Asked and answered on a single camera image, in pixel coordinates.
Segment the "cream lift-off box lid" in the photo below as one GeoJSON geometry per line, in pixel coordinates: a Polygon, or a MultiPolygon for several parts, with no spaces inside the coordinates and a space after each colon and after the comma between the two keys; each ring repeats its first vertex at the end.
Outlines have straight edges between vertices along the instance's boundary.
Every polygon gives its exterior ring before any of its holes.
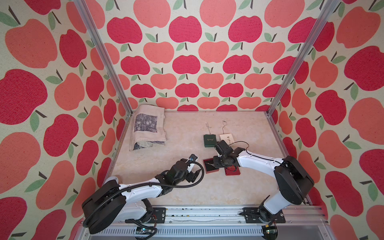
{"type": "Polygon", "coordinates": [[[220,139],[224,140],[228,145],[235,142],[234,137],[231,133],[228,134],[220,134],[220,139]]]}

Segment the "red jewelry box base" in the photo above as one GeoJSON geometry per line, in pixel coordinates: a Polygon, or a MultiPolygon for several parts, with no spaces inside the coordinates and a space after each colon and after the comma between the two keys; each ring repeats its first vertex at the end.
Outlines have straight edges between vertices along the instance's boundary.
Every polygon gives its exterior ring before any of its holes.
{"type": "Polygon", "coordinates": [[[206,174],[218,172],[219,168],[215,167],[213,158],[203,160],[206,174]]]}

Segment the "green jewelry box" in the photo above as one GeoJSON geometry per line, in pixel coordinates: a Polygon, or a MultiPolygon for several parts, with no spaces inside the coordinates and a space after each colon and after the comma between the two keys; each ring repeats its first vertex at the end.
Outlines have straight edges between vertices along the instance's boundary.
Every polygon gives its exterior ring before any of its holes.
{"type": "Polygon", "coordinates": [[[213,148],[217,144],[217,138],[214,134],[204,135],[203,140],[205,148],[213,148]]]}

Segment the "red jewelry box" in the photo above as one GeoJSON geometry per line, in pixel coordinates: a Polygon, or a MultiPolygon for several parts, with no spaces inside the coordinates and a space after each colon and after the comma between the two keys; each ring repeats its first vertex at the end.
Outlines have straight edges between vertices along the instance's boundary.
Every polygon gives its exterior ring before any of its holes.
{"type": "Polygon", "coordinates": [[[226,176],[239,176],[241,174],[240,170],[236,166],[231,166],[225,168],[225,175],[226,176]]]}

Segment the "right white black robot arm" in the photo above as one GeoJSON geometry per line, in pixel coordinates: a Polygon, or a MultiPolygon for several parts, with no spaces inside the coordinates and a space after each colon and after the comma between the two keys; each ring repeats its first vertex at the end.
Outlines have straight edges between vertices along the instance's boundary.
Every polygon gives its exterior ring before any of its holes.
{"type": "Polygon", "coordinates": [[[314,187],[314,180],[299,161],[292,157],[272,158],[233,149],[224,140],[215,145],[218,155],[213,157],[216,168],[249,168],[273,177],[278,190],[267,197],[258,208],[260,218],[266,222],[290,205],[300,205],[314,187]]]}

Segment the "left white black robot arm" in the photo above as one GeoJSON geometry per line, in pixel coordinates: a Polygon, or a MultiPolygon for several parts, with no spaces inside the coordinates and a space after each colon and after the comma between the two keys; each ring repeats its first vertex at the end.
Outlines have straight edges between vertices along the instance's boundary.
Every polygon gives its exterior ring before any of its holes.
{"type": "Polygon", "coordinates": [[[173,189],[187,189],[198,185],[204,178],[204,166],[191,155],[189,159],[177,161],[170,170],[137,184],[123,185],[117,178],[95,191],[82,203],[85,216],[83,227],[96,234],[109,227],[127,204],[157,198],[173,189]]]}

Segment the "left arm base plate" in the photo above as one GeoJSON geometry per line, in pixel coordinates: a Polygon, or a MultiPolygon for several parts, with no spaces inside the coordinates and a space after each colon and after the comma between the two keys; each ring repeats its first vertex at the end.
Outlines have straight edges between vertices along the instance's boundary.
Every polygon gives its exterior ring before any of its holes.
{"type": "Polygon", "coordinates": [[[140,224],[164,224],[166,218],[166,210],[166,208],[150,208],[140,219],[129,219],[125,220],[125,222],[133,223],[135,221],[140,224]]]}

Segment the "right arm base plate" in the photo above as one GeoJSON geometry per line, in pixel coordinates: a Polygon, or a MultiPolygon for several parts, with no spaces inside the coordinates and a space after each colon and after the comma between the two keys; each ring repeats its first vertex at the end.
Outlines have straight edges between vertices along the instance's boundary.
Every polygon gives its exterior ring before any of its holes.
{"type": "Polygon", "coordinates": [[[244,217],[247,224],[284,224],[286,223],[285,216],[282,211],[277,214],[271,214],[264,208],[243,208],[243,211],[239,213],[240,216],[244,217]]]}

